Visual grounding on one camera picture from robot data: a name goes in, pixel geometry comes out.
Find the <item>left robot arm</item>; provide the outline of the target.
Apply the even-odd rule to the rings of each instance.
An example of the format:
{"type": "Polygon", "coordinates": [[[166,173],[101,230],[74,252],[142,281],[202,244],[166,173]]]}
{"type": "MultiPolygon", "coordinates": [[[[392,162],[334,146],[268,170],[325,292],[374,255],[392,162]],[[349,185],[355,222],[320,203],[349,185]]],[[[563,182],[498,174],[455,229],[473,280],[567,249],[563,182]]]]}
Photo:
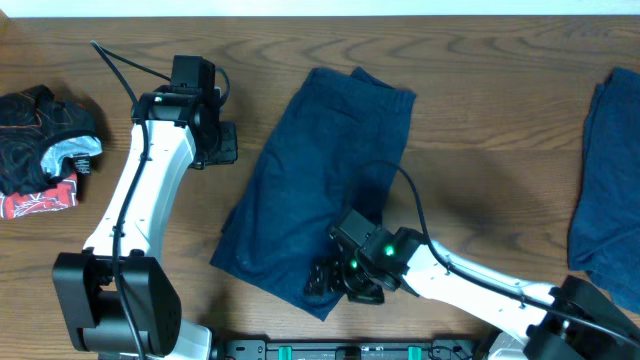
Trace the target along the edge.
{"type": "Polygon", "coordinates": [[[204,85],[143,94],[125,167],[79,253],[61,253],[52,279],[72,346],[102,359],[213,359],[213,332],[182,316],[162,268],[163,241],[185,172],[237,158],[226,93],[204,85]]]}

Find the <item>navy blue shorts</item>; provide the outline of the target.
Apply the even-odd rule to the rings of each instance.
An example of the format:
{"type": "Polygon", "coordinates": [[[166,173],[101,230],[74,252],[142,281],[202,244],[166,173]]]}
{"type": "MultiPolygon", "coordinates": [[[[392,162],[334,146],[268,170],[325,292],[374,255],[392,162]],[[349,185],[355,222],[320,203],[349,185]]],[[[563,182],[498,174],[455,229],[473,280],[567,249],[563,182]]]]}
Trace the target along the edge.
{"type": "Polygon", "coordinates": [[[210,263],[325,320],[336,293],[304,292],[328,228],[347,206],[381,222],[416,95],[357,67],[312,69],[258,156],[210,263]]]}

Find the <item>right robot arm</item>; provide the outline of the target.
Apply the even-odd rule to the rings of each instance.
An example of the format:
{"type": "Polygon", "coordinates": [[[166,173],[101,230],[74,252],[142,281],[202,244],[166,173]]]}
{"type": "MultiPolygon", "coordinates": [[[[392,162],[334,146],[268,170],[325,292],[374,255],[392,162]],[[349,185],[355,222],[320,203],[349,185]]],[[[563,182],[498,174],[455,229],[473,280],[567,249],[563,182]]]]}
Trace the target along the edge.
{"type": "Polygon", "coordinates": [[[593,284],[525,281],[478,265],[416,230],[348,230],[329,236],[339,253],[313,262],[309,296],[344,293],[381,304],[385,290],[457,307],[500,329],[526,359],[636,359],[639,329],[593,284]]]}

